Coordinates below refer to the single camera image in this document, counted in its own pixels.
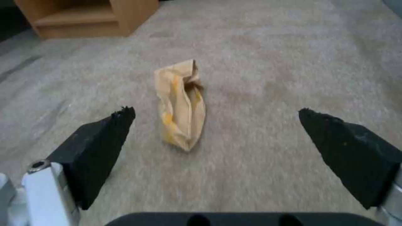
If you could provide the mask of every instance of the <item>black gripper pad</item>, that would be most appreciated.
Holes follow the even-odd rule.
[[[82,125],[48,156],[49,161],[63,165],[72,196],[83,210],[98,196],[134,118],[134,108],[123,107],[107,118]]]
[[[324,162],[366,209],[381,204],[402,162],[396,147],[361,125],[310,109],[299,119]]]

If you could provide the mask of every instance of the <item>carpet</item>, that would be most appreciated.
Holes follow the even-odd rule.
[[[0,43],[0,172],[20,184],[80,125],[137,113],[81,225],[142,211],[371,216],[323,163],[297,111],[402,147],[402,20],[379,0],[175,0],[127,38]],[[158,134],[154,70],[196,59],[207,116],[191,153]]]

